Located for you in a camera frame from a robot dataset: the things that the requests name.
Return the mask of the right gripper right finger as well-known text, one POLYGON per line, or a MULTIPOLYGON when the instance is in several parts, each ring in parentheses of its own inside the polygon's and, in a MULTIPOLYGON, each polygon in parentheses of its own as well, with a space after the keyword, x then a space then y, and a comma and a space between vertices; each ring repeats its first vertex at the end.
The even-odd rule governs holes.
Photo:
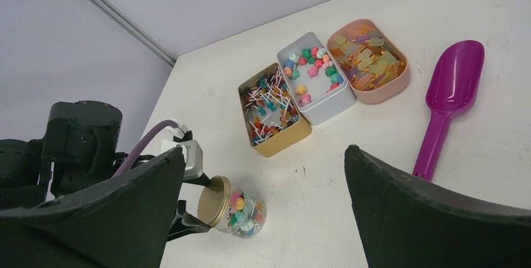
POLYGON ((453 192, 350 145, 344 172, 370 267, 529 267, 530 211, 453 192))

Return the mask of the clear plastic cup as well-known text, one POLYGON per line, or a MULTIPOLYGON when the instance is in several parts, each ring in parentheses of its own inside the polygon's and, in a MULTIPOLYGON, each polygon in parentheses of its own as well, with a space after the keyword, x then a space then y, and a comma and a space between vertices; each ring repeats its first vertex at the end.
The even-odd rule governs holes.
POLYGON ((251 238, 262 230, 266 209, 265 203, 252 192, 231 183, 228 206, 215 229, 242 239, 251 238))

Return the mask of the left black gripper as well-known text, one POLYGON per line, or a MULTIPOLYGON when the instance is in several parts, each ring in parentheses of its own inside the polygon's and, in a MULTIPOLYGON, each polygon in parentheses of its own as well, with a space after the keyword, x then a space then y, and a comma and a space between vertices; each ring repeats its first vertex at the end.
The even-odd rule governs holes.
MULTIPOLYGON (((203 173, 201 176, 184 180, 181 183, 181 187, 184 183, 206 187, 210 183, 210 178, 203 173)), ((178 200, 178 204, 175 207, 175 215, 168 233, 168 242, 186 235, 202 234, 209 231, 210 227, 207 224, 187 212, 187 201, 178 200)))

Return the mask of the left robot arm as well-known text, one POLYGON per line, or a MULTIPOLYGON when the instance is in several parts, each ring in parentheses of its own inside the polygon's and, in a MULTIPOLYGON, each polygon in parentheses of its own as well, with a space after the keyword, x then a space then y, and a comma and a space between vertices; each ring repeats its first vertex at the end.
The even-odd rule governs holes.
POLYGON ((57 102, 49 113, 44 137, 1 140, 1 208, 33 207, 125 173, 152 159, 145 147, 163 130, 172 134, 171 148, 185 160, 183 181, 206 186, 202 150, 183 123, 156 124, 130 153, 116 146, 122 112, 107 103, 57 102))

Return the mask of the gold tin of lollipops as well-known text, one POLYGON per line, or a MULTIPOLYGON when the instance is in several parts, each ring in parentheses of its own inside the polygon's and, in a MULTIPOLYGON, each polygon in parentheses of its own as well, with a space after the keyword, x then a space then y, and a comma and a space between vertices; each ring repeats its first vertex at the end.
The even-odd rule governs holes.
POLYGON ((250 146, 270 158, 305 139, 311 124, 297 109, 278 63, 272 63, 238 87, 250 146))

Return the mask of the white tin of candies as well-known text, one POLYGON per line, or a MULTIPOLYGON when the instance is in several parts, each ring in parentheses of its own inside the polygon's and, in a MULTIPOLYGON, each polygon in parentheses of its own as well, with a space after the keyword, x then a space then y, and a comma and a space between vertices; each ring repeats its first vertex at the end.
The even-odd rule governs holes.
POLYGON ((313 32, 280 50, 277 59, 296 108, 312 126, 355 104, 345 74, 313 32))

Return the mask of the magenta plastic scoop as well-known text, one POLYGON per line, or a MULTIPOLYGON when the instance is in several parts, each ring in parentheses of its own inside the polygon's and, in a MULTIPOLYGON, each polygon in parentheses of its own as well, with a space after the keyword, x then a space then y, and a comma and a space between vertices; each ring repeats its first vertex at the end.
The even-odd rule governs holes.
POLYGON ((452 118, 468 111, 476 100, 484 59, 484 45, 475 40, 459 41, 439 57, 426 92, 431 115, 414 176, 432 181, 452 118))

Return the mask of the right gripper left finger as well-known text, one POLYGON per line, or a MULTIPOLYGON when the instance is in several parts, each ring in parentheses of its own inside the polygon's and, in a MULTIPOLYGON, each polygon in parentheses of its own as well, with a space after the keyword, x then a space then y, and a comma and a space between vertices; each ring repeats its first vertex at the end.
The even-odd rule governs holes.
POLYGON ((1 211, 2 267, 158 267, 182 229, 180 148, 35 207, 1 211))

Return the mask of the gold ring lid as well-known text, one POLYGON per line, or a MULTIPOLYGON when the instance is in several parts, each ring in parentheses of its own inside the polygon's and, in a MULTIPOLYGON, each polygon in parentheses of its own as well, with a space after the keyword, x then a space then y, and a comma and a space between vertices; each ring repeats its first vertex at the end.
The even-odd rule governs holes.
POLYGON ((204 187, 197 207, 197 218, 214 228, 224 217, 229 206, 230 182, 227 177, 215 176, 204 187))

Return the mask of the pink tin of gummies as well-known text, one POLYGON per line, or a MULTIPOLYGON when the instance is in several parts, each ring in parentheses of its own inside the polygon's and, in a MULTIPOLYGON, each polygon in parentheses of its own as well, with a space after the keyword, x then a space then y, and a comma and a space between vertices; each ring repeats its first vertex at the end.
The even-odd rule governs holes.
POLYGON ((370 19, 341 27, 329 37, 326 47, 361 103, 386 101, 410 83, 406 56, 370 19))

